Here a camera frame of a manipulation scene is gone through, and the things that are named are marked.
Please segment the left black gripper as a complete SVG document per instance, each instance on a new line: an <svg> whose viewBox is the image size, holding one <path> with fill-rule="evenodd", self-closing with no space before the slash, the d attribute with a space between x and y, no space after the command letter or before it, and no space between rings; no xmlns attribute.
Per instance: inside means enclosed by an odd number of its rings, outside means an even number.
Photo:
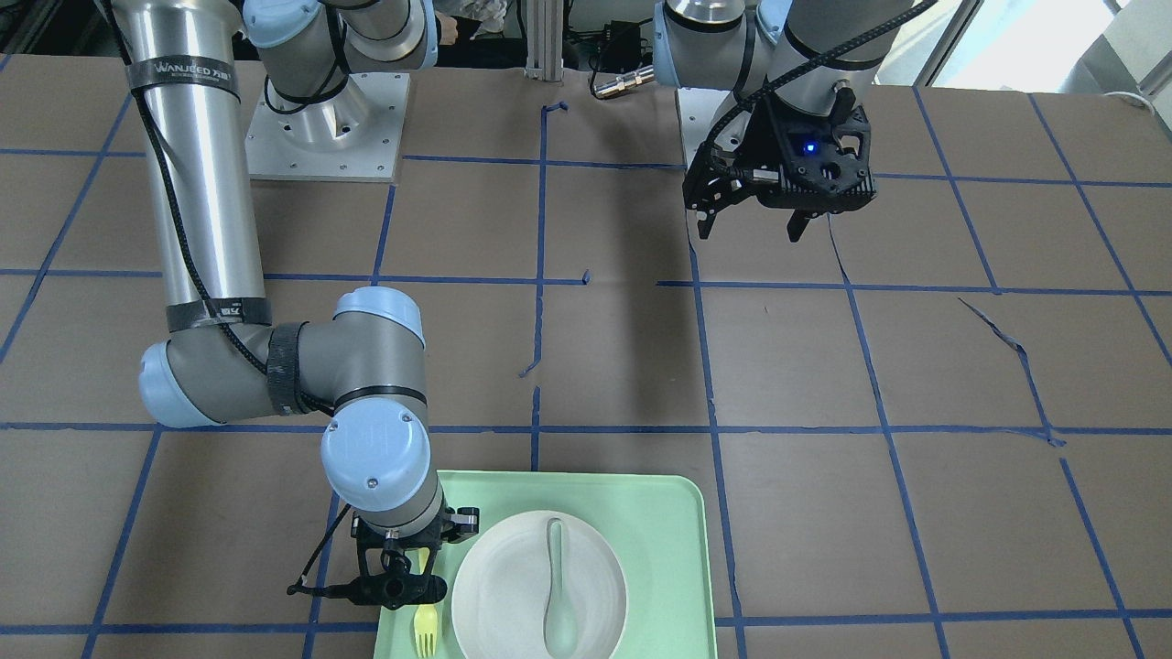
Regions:
<svg viewBox="0 0 1172 659"><path fill-rule="evenodd" d="M815 215L856 211L874 199L870 149L871 125L863 106L832 124L766 96L752 109L728 174L701 152L691 161L684 205L699 217L701 242L711 236L721 211L748 197L792 209L788 242L796 243Z"/></svg>

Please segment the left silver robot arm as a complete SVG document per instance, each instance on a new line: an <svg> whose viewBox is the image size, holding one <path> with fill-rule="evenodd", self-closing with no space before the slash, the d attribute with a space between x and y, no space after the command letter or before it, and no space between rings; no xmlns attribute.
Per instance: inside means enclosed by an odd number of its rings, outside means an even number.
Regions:
<svg viewBox="0 0 1172 659"><path fill-rule="evenodd" d="M874 201L863 96L897 30L928 1L661 1L657 83L723 91L682 185L699 237L741 201L791 211L799 242L820 215Z"/></svg>

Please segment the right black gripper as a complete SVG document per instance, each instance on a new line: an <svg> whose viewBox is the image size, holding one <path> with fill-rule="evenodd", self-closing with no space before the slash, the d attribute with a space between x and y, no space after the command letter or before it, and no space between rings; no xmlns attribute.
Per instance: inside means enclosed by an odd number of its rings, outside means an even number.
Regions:
<svg viewBox="0 0 1172 659"><path fill-rule="evenodd" d="M448 593L435 562L444 543L458 544L481 534L481 509L442 509L418 534L393 537L377 534L353 514L359 576L353 580L353 603L398 610L407 605L436 604Z"/></svg>

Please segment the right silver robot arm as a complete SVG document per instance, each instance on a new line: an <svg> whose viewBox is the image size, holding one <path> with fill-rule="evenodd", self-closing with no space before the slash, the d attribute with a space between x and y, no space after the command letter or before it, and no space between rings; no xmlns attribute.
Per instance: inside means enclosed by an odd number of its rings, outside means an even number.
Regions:
<svg viewBox="0 0 1172 659"><path fill-rule="evenodd" d="M266 80L255 103L293 142L372 147L360 75L424 70L443 21L430 1L102 1L141 118L157 218L168 337L144 351L138 388L170 428L326 416L320 458L350 514L355 579L304 571L289 593L397 610L444 600L436 562L481 530L451 507L429 439L421 308L361 286L323 321L273 313L255 213L237 42Z"/></svg>

